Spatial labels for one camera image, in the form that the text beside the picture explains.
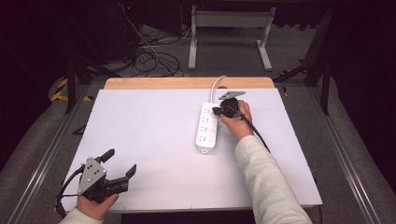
power cord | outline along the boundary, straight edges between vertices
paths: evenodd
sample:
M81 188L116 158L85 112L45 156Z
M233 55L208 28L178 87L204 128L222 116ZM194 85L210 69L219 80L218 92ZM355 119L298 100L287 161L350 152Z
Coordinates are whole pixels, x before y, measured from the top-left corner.
M152 40L150 40L149 42L150 42L150 44L151 44L151 46L153 47L153 48L156 48L156 47L168 47L168 46L176 46L176 45L178 45L178 44L180 44L181 42L183 42L185 39L189 39L189 37L187 37L187 35L190 33L190 30L191 30L191 27L187 30L187 33L182 37L182 38L180 38L180 37L169 37L168 38L168 36L171 36L171 35L168 35L168 36L162 36L161 38L153 38ZM171 42L169 42L169 43L166 43L166 44L159 44L159 45L152 45L152 44L154 44L154 43L159 43L159 42L164 42L164 41L167 41L167 40L172 40L172 39L175 39L175 40L173 40L173 41L171 41Z
M265 146L265 148L267 148L268 152L271 153L269 147L265 144L265 141L262 138L262 135L259 133L259 131L256 129L256 127L254 127L253 123L247 119L245 114L243 114L241 112L241 110L239 110L239 109L238 110L234 109L232 106L229 106L229 105L224 105L224 106L226 106L228 109L231 109L234 112L234 115L233 115L234 118L241 117L241 120L244 120L247 123L247 125L253 130L253 132L255 134L257 134L257 136L259 136L260 140L262 141L262 144Z
M224 77L227 77L227 76L221 76L221 77L218 77L218 79L216 79L216 81L215 81L215 83L213 83L213 86L212 86L212 91L210 92L210 103L213 103L213 91L214 91L214 89L215 89L215 87L216 87L216 84L222 79L222 78L224 78Z
M64 210L64 206L62 205L62 198L68 196L77 196L77 195L64 195L64 191L66 190L70 182L73 180L73 178L78 174L82 174L84 172L84 169L85 169L85 164L82 164L81 167L79 167L72 175L70 175L70 177L62 186L59 194L55 196L56 197L55 212L57 212L62 218L66 217L66 211Z
M161 77L169 77L169 76L183 76L183 71L181 69L180 63L178 59L170 54L167 53L160 53L157 52L152 46L151 43L153 41L158 41L158 35L154 36L154 40L146 40L145 37L143 37L134 24L129 20L128 16L126 15L125 9L122 5L119 5L120 10L123 13L123 16L125 20L127 21L127 25L133 28L135 33L140 37L141 40L143 40L145 46L139 46L138 51L137 51L137 58L138 61L144 66L144 68L139 68L137 63L135 64L134 68L139 71L139 73L131 75L130 77L137 77L146 74L146 76L149 75L149 72L153 71L157 66L160 66L164 69L164 74L161 75ZM161 57L160 55L170 57L171 59L166 59L163 56ZM177 68L176 70L172 70L171 64L174 64Z

white power strip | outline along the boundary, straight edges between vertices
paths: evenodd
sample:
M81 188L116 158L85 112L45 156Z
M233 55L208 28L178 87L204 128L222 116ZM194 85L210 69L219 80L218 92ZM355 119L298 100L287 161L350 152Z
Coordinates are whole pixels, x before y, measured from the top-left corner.
M219 107L219 105L204 103L201 109L195 145L202 154L215 150L219 117L213 113L213 107Z

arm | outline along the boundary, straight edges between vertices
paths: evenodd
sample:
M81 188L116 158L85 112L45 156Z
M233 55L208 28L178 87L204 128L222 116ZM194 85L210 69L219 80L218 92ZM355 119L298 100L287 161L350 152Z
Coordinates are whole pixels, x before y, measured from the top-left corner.
M77 207L71 210L60 224L102 224L106 212L119 198L118 194L111 195L102 203L91 202L84 196L79 195Z
M252 121L248 104L239 101L239 108ZM256 223L312 223L298 204L275 158L253 135L247 123L225 116L221 116L221 121L239 139L235 157L245 176Z

gray carpet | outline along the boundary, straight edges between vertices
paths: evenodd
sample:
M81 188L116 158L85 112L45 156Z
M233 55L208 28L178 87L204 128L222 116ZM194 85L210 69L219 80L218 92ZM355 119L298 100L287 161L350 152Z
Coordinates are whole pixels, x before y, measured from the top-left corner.
M177 46L155 48L176 56L186 76L190 77L278 77L279 72L299 65L312 39L315 29L278 28L273 26L267 42L267 51L273 65L273 72L265 72L255 40L260 39L262 30L242 29L237 35L226 35L218 31L204 31L199 34L197 64L194 71L188 70L188 40ZM151 75L162 74L161 67ZM128 69L123 76L135 74ZM366 223L352 188L340 165L328 131L321 119L321 111L315 107L315 99L309 89L302 84L304 75L296 76L286 83L289 96L282 100L290 116L304 154L323 200L323 223ZM105 84L104 77L97 77L89 87L87 95L95 95ZM64 118L67 102L55 101L36 121L21 140L7 166L0 174L0 222L6 223L19 202L30 177L40 163L53 136ZM73 131L87 123L93 102L81 102L76 114L64 134L64 140L50 165L42 176L40 188L33 196L23 223L58 223L61 219L53 212L54 195L67 174L69 165L77 150L80 135ZM376 169L370 155L337 98L336 86L332 82L329 101L330 120L339 134L346 153L353 163L366 193L373 204L380 223L396 223L396 198L383 176ZM314 223L319 223L317 207L305 209ZM109 215L105 223L120 223L120 215Z

white board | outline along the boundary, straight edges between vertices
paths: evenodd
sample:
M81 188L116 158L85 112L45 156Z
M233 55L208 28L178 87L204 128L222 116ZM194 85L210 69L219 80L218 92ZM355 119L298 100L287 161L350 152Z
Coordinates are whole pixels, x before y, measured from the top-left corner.
M214 103L227 91L245 91L237 97L249 103L258 129L288 179L300 205L322 204L300 144L277 89L215 90ZM111 148L115 155L102 165L106 179L125 176L137 164L129 190L111 211L235 209L251 207L245 179L233 150L236 139L219 122L213 154L195 149L201 105L209 89L100 91L87 128L71 165L69 177L88 157ZM65 194L76 194L78 180ZM66 211L76 197L63 198Z

